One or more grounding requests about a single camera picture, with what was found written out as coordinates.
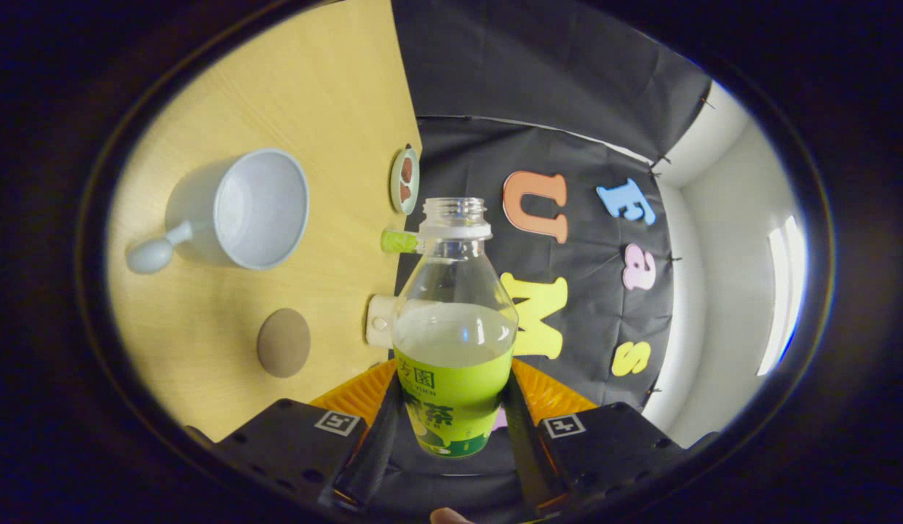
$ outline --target wooden table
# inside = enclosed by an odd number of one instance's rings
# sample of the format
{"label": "wooden table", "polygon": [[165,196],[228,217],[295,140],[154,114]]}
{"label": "wooden table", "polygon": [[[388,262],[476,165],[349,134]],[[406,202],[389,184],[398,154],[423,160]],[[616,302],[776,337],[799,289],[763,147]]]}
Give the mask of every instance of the wooden table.
{"label": "wooden table", "polygon": [[[238,47],[169,102],[119,182],[108,233],[108,289],[124,347],[179,424],[225,437],[281,397],[308,402],[384,361],[365,344],[372,294],[392,294],[397,258],[379,251],[396,153],[421,152],[389,0],[318,7]],[[184,175],[216,159],[279,147],[309,179],[309,225],[270,271],[214,268],[175,255],[155,275],[126,250],[163,235],[166,203]],[[300,312],[311,353],[291,378],[256,356],[265,319]]]}

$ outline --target white mug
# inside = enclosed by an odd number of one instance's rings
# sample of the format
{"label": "white mug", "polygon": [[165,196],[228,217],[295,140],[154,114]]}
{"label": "white mug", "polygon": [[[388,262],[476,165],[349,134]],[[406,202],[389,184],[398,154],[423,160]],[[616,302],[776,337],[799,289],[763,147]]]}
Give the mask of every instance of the white mug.
{"label": "white mug", "polygon": [[309,219],[309,185],[285,151],[258,149],[206,166],[172,190],[166,235],[128,252],[135,273],[161,271],[174,249],[218,266],[270,269],[292,255]]}

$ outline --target green bottle label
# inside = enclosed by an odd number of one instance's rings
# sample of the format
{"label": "green bottle label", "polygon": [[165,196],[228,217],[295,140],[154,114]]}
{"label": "green bottle label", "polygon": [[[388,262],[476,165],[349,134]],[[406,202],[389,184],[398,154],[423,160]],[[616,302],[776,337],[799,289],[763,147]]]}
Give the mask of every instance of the green bottle label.
{"label": "green bottle label", "polygon": [[512,347],[489,362],[465,368],[437,368],[394,349],[405,408],[418,444],[445,458],[483,450],[500,408],[500,392],[510,376]]}

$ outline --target white wall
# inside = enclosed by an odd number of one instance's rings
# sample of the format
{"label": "white wall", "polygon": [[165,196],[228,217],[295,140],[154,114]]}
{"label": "white wall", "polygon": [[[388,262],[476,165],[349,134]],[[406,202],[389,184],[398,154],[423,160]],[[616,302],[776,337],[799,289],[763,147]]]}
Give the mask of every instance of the white wall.
{"label": "white wall", "polygon": [[[783,167],[754,122],[681,193],[693,219],[707,292],[696,378],[667,430],[675,442],[688,447],[725,427],[763,383],[756,372],[771,329],[774,299],[768,233],[787,216],[797,215],[797,205]],[[675,269],[675,295],[677,278]],[[663,374],[668,365],[673,362],[665,362]]]}
{"label": "white wall", "polygon": [[684,196],[679,189],[663,181],[659,181],[658,190],[668,216],[671,251],[680,260],[674,262],[674,309],[664,362],[655,392],[648,398],[642,415],[667,434],[677,420],[677,414],[684,406],[697,375],[704,344],[707,284],[697,231]]}
{"label": "white wall", "polygon": [[720,159],[741,136],[748,120],[748,113],[733,96],[713,82],[707,104],[668,152],[671,163],[662,159],[654,168],[661,173],[658,188],[668,216],[671,250],[675,258],[681,258],[674,264],[674,314],[661,374],[642,412],[664,432],[669,432],[691,392],[707,315],[703,253],[680,188]]}
{"label": "white wall", "polygon": [[661,173],[661,182],[684,188],[730,150],[749,121],[743,106],[720,84],[711,83],[700,114],[654,172]]}

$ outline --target black backdrop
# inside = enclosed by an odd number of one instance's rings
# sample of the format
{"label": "black backdrop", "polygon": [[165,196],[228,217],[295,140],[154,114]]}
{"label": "black backdrop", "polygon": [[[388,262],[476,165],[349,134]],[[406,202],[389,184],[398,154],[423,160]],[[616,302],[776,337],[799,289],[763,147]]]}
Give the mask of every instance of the black backdrop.
{"label": "black backdrop", "polygon": [[[568,302],[544,319],[561,332],[558,358],[522,357],[528,364],[567,384],[598,405],[623,401],[643,408],[658,378],[672,309],[672,265],[667,219],[648,165],[629,159],[601,143],[557,130],[491,122],[483,119],[419,119],[423,155],[419,203],[431,197],[477,197],[485,200],[484,216],[493,228],[487,255],[498,273],[515,279],[568,282]],[[568,188],[564,207],[540,196],[524,196],[530,215],[568,219],[568,239],[515,228],[502,207],[502,189],[518,170],[561,175]],[[595,189],[615,188],[632,179],[644,193],[656,220],[614,218]],[[407,219],[418,230],[422,206]],[[657,278],[651,289],[623,286],[624,249],[634,243],[655,258]],[[405,283],[417,255],[402,255],[397,291]],[[612,377],[614,349],[623,342],[648,342],[648,366],[639,373]]]}
{"label": "black backdrop", "polygon": [[[394,16],[423,148],[418,203],[405,229],[418,230],[427,198],[484,199],[493,228],[487,254],[498,274],[568,283],[567,304],[542,321],[561,332],[560,354],[518,358],[595,404],[622,401],[641,410],[664,361],[673,299],[667,217],[651,164],[641,156],[657,159],[680,139],[709,77],[576,2],[394,0]],[[564,206],[542,196],[522,199],[530,215],[568,219],[564,243],[507,218],[504,182],[518,170],[564,177]],[[655,212],[653,223],[614,218],[597,195],[598,186],[617,188],[630,179]],[[623,286],[630,243],[655,258],[651,289]],[[401,255],[397,294],[418,259]],[[648,365],[612,376],[623,342],[648,342]],[[531,520],[507,430],[494,432],[474,457],[443,461],[419,450],[400,421],[374,513],[421,515],[442,504],[484,524]]]}

